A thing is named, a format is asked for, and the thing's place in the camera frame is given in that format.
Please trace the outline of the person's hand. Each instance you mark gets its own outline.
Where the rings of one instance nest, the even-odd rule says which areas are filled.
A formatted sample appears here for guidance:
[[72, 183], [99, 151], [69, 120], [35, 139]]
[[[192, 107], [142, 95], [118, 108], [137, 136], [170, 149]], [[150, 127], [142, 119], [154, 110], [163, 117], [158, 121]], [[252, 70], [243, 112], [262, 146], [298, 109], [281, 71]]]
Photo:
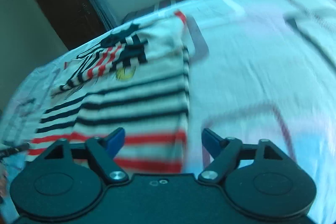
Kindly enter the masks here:
[[0, 166], [0, 195], [5, 197], [7, 194], [7, 170], [3, 165]]

